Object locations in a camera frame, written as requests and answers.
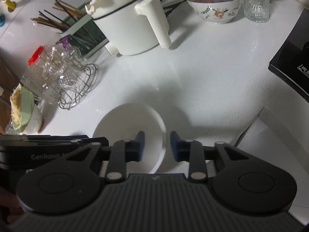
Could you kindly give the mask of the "white bowl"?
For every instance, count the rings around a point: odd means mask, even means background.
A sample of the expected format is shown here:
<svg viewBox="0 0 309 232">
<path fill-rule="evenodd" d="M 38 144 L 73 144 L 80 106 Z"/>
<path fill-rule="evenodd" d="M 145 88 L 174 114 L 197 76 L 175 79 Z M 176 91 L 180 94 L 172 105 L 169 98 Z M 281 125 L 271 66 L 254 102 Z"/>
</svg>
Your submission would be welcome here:
<svg viewBox="0 0 309 232">
<path fill-rule="evenodd" d="M 41 111 L 36 104 L 34 104 L 34 109 L 32 111 L 31 118 L 28 125 L 22 131 L 23 134 L 32 135 L 41 132 L 44 124 L 44 119 L 42 117 Z"/>
<path fill-rule="evenodd" d="M 134 139 L 139 131 L 145 133 L 142 160 L 127 163 L 127 173 L 157 172 L 166 153 L 166 126 L 152 107 L 127 103 L 108 112 L 97 125 L 93 137 L 105 137 L 109 144 L 123 139 Z"/>
</svg>

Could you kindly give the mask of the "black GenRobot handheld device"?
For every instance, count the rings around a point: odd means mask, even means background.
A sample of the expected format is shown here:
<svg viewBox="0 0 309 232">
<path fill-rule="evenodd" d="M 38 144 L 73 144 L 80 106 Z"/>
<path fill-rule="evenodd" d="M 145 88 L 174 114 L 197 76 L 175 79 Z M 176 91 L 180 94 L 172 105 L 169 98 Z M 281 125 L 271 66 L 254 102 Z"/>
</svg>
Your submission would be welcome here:
<svg viewBox="0 0 309 232">
<path fill-rule="evenodd" d="M 35 169 L 92 142 L 109 146 L 105 137 L 86 135 L 1 135 L 1 169 L 22 172 Z"/>
</svg>

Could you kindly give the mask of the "white bowl under colander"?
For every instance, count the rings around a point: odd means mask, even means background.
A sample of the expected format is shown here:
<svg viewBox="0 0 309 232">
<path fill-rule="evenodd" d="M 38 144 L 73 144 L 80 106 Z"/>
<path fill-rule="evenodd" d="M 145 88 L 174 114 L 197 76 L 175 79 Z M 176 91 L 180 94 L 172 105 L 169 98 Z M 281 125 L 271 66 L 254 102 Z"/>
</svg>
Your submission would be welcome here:
<svg viewBox="0 0 309 232">
<path fill-rule="evenodd" d="M 41 111 L 36 104 L 34 104 L 34 109 L 32 111 L 31 118 L 28 125 L 22 131 L 23 134 L 32 135 L 41 132 L 44 124 L 44 119 L 42 117 Z"/>
</svg>

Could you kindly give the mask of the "green colander with noodles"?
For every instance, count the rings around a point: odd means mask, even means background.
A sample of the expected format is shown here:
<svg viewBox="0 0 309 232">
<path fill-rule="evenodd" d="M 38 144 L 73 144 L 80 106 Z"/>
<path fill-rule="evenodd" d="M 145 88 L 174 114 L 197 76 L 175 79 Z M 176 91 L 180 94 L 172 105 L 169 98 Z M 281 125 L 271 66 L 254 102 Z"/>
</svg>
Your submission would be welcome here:
<svg viewBox="0 0 309 232">
<path fill-rule="evenodd" d="M 27 127 L 34 110 L 34 95 L 19 84 L 10 96 L 11 118 L 13 128 L 23 132 Z"/>
</svg>

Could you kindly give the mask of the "red lid glass jar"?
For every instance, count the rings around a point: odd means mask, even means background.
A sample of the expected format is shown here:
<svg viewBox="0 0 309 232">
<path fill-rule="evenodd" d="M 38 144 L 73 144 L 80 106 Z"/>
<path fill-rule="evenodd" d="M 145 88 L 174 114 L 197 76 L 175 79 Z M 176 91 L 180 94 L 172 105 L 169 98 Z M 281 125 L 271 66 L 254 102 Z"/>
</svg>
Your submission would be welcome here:
<svg viewBox="0 0 309 232">
<path fill-rule="evenodd" d="M 28 68 L 20 82 L 34 94 L 37 100 L 54 104 L 59 101 L 61 92 L 57 78 L 50 53 L 44 46 L 39 46 L 28 59 Z"/>
</svg>

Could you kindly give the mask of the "wooden cutting board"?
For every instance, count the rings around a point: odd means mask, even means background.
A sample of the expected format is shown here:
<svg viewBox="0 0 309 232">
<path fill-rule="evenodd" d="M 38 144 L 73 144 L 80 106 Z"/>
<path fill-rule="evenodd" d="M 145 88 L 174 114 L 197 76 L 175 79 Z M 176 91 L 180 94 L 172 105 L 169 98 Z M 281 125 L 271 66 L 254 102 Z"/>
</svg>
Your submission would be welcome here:
<svg viewBox="0 0 309 232">
<path fill-rule="evenodd" d="M 10 96 L 19 84 L 19 78 L 1 58 L 1 135 L 5 133 L 6 126 L 11 119 Z"/>
</svg>

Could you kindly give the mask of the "black induction cooker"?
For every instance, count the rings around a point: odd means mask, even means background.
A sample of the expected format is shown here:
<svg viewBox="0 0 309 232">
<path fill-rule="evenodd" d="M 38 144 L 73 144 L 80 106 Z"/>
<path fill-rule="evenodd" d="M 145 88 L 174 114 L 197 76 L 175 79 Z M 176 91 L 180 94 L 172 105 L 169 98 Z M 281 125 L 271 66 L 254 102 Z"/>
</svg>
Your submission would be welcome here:
<svg viewBox="0 0 309 232">
<path fill-rule="evenodd" d="M 308 101 L 308 9 L 303 9 L 268 69 Z"/>
</svg>

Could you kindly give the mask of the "green chopstick holder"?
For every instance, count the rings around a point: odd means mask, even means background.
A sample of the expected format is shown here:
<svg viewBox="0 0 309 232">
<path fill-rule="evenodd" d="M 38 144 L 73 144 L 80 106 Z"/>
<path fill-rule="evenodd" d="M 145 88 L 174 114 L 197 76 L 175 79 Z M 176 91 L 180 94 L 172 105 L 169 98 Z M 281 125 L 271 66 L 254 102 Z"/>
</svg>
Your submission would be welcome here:
<svg viewBox="0 0 309 232">
<path fill-rule="evenodd" d="M 58 32 L 60 38 L 66 38 L 68 43 L 77 47 L 83 58 L 87 59 L 108 43 L 107 38 L 94 23 L 84 8 L 74 7 L 62 0 L 54 0 L 52 7 L 66 14 L 60 17 L 44 10 L 31 20 L 40 26 L 49 27 Z"/>
</svg>

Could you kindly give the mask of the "white electric cooking pot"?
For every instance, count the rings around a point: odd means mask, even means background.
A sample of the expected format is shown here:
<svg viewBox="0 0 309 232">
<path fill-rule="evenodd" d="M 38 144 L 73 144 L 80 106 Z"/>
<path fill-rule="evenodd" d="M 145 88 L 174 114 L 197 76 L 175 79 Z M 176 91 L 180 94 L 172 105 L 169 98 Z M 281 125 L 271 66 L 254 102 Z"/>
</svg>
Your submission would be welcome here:
<svg viewBox="0 0 309 232">
<path fill-rule="evenodd" d="M 87 0 L 85 10 L 105 35 L 111 55 L 138 55 L 172 44 L 160 0 Z"/>
</svg>

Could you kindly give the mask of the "patterned bowl with food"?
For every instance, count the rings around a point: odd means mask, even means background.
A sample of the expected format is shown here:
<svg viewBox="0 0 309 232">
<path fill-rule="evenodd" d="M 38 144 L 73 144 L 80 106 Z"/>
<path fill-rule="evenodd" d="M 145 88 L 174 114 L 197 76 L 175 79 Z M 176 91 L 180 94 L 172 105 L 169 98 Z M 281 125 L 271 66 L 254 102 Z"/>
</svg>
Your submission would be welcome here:
<svg viewBox="0 0 309 232">
<path fill-rule="evenodd" d="M 204 21 L 225 24 L 238 14 L 241 0 L 187 0 L 187 2 Z"/>
</svg>

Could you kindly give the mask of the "textured drinking glass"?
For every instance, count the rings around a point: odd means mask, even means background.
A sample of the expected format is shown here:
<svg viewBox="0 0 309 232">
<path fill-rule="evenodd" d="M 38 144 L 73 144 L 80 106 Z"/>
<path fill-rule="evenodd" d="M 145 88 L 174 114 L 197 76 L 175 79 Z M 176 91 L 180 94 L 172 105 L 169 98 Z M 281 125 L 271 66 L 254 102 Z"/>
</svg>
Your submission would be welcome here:
<svg viewBox="0 0 309 232">
<path fill-rule="evenodd" d="M 265 23 L 270 18 L 270 0 L 243 0 L 244 16 L 256 23 Z"/>
</svg>

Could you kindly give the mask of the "yellow wall pipe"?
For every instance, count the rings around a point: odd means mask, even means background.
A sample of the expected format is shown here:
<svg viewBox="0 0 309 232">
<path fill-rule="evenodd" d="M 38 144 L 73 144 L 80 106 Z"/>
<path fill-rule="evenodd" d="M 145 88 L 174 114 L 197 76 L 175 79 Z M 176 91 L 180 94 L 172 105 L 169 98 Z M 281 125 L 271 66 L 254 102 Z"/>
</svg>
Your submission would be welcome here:
<svg viewBox="0 0 309 232">
<path fill-rule="evenodd" d="M 7 6 L 7 10 L 11 13 L 16 9 L 16 2 L 11 0 L 1 0 Z"/>
</svg>

